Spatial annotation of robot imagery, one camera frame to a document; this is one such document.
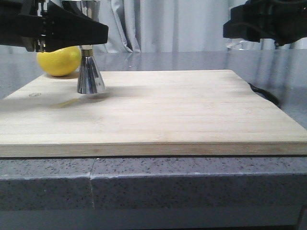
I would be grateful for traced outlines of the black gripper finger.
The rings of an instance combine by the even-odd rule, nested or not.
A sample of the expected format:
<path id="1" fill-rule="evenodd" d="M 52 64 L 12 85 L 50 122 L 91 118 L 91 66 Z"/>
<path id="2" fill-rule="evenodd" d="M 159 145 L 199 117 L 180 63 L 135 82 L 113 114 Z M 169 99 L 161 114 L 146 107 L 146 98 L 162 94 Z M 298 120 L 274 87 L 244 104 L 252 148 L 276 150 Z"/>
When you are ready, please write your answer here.
<path id="1" fill-rule="evenodd" d="M 45 51 L 107 43 L 108 26 L 99 22 L 99 9 L 99 2 L 49 2 Z"/>

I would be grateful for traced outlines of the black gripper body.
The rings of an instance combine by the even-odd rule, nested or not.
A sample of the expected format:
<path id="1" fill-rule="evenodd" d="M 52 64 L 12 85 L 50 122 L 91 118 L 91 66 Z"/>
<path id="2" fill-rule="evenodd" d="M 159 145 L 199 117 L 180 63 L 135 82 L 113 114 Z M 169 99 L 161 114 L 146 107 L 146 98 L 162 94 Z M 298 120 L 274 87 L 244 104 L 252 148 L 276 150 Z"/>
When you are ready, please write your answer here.
<path id="1" fill-rule="evenodd" d="M 0 44 L 45 51 L 47 0 L 2 0 Z"/>
<path id="2" fill-rule="evenodd" d="M 272 39 L 276 46 L 294 43 L 307 36 L 305 0 L 248 0 L 230 10 L 223 37 L 259 42 Z"/>

